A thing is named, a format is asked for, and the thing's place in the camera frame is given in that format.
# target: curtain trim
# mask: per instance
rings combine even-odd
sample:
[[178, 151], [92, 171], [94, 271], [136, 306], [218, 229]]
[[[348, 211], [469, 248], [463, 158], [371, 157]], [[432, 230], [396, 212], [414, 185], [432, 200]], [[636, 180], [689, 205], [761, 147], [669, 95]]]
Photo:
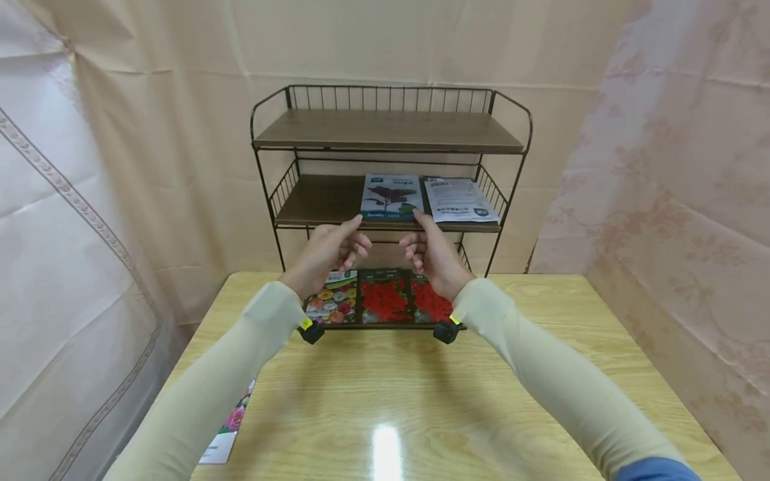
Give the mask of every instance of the curtain trim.
[[131, 277], [133, 277], [137, 288], [142, 293], [142, 297], [147, 302], [156, 318], [155, 327], [150, 336], [150, 340], [144, 348], [142, 355], [136, 361], [136, 364], [120, 383], [118, 389], [110, 395], [85, 424], [81, 432], [67, 449], [67, 453], [59, 462], [56, 470], [49, 478], [49, 481], [59, 481], [69, 471], [69, 468], [75, 462], [75, 459], [78, 457], [78, 454], [80, 454], [83, 446], [99, 427], [99, 424], [101, 424], [110, 411], [112, 411], [112, 409], [120, 402], [120, 399], [126, 391], [128, 391], [136, 377], [139, 375], [139, 372], [142, 370], [142, 367], [144, 367], [147, 359], [155, 348], [156, 341], [160, 335], [161, 328], [163, 327], [163, 314], [155, 300], [152, 298], [149, 289], [147, 289], [147, 285], [142, 279], [139, 270], [136, 268], [136, 264], [133, 262], [131, 255], [128, 253], [128, 250], [120, 239], [118, 239], [118, 236], [112, 228], [105, 222], [104, 218], [100, 216], [93, 206], [85, 200], [78, 189], [75, 188], [61, 171], [59, 171], [56, 166], [53, 165], [53, 163], [45, 157], [37, 147], [35, 147], [35, 144], [33, 144], [10, 117], [8, 117], [2, 107], [0, 107], [0, 132], [3, 137], [13, 145], [16, 151], [24, 157], [29, 165], [51, 184], [54, 190], [67, 201], [68, 204], [70, 204], [78, 215], [80, 215], [81, 219], [83, 219], [110, 250], [112, 250], [115, 256], [129, 271]]

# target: white curtain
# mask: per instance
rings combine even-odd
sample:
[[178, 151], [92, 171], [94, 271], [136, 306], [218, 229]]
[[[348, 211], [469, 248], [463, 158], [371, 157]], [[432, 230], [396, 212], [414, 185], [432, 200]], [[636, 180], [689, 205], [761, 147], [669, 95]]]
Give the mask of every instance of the white curtain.
[[0, 0], [0, 466], [95, 479], [183, 346], [122, 221], [66, 45]]

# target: hand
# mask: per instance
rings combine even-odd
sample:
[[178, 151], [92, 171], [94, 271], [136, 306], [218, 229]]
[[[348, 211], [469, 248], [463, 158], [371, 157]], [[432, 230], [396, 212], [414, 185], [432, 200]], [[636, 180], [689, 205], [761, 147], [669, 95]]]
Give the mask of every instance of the hand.
[[361, 232], [361, 215], [341, 225], [319, 225], [300, 258], [278, 278], [304, 300], [320, 291], [332, 269], [340, 272], [353, 267], [356, 259], [366, 257], [372, 241]]
[[412, 270], [425, 275], [436, 294], [454, 302], [463, 287], [476, 277], [465, 268], [457, 250], [444, 237], [433, 217], [417, 209], [413, 212], [425, 232], [407, 234], [399, 245], [406, 249]]

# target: wooden table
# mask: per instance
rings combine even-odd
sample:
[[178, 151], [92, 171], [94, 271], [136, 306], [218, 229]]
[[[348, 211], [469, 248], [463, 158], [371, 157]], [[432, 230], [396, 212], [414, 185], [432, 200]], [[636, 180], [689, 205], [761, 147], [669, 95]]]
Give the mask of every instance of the wooden table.
[[[276, 274], [229, 277], [169, 385]], [[739, 479], [581, 276], [490, 276], [526, 315], [593, 361], [708, 480]], [[193, 479], [601, 479], [489, 345], [463, 331], [298, 334], [257, 379], [229, 462]]]

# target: blue sleeve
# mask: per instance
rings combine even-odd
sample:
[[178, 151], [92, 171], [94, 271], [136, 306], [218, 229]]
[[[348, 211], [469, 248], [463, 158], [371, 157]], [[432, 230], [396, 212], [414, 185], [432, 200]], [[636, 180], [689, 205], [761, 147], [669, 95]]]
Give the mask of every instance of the blue sleeve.
[[701, 481], [701, 478], [679, 461], [644, 458], [620, 468], [614, 481]]

